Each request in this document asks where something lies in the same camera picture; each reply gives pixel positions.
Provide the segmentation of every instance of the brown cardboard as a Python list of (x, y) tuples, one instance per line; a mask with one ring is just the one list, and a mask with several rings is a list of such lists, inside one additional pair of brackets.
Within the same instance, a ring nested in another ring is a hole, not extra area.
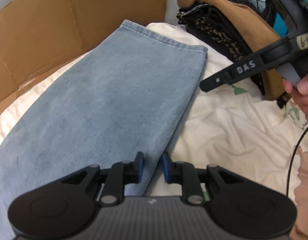
[(14, 0), (0, 10), (0, 113), (124, 19), (163, 22), (166, 0)]

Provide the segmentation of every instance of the white lettering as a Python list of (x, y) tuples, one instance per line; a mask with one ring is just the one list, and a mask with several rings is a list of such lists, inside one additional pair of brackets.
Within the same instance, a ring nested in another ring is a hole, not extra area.
[(244, 70), (245, 70), (245, 71), (246, 71), (246, 70), (249, 70), (248, 65), (244, 64)]
[(256, 66), (255, 63), (252, 60), (249, 62), (249, 65), (250, 65), (251, 68)]
[(237, 68), (237, 72), (238, 72), (238, 74), (242, 74), (243, 73), (243, 69), (241, 67), (238, 67)]

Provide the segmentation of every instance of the black handheld tool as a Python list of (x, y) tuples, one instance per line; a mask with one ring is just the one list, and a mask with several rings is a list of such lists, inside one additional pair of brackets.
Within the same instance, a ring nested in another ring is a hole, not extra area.
[(288, 27), (288, 35), (201, 81), (202, 91), (234, 84), (273, 68), (296, 87), (308, 73), (308, 2), (273, 0), (273, 3)]
[(124, 196), (124, 185), (141, 182), (143, 160), (91, 165), (18, 197), (8, 210), (15, 240), (289, 240), (292, 201), (217, 165), (196, 169), (165, 152), (165, 180), (182, 196)]

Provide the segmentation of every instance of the fingernail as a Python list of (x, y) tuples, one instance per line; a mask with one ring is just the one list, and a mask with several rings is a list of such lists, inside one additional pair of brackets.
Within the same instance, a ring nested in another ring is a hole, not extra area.
[(308, 94), (308, 81), (306, 79), (302, 79), (298, 85), (297, 85), (297, 89), (298, 91), (303, 94), (306, 95)]

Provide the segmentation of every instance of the white bed sheet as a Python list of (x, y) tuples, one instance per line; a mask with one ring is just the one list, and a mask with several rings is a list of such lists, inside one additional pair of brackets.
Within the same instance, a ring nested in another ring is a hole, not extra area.
[[(166, 23), (153, 23), (149, 29), (177, 41), (209, 48), (204, 78), (231, 64), (226, 57), (185, 32)], [(0, 116), (0, 144), (33, 102), (66, 70), (85, 55), (67, 64), (19, 97)], [(294, 145), (303, 130), (291, 117), (285, 117), (276, 102), (262, 101), (257, 86), (245, 79), (221, 86), (209, 93), (199, 92), (185, 127), (171, 153), (174, 161), (187, 161), (198, 168), (216, 163), (270, 188), (285, 192), (287, 169)], [(308, 151), (308, 135), (302, 143)], [(297, 171), (300, 158), (294, 160), (290, 197), (300, 184)], [(151, 195), (180, 195), (179, 185), (167, 185), (161, 176)]]

